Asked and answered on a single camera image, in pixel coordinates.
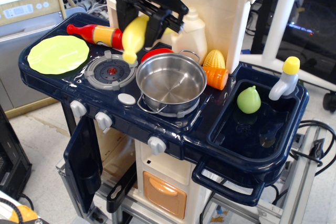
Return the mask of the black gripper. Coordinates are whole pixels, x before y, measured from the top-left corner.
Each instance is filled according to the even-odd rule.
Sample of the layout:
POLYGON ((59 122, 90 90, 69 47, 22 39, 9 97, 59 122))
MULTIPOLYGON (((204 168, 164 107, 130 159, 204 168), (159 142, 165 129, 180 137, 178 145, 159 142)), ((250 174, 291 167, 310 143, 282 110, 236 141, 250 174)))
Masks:
POLYGON ((122 32, 139 12, 149 16, 146 25, 146 48, 152 47, 160 39, 166 28, 179 33, 183 27, 183 17, 188 13, 181 0, 116 0, 118 26, 122 32))

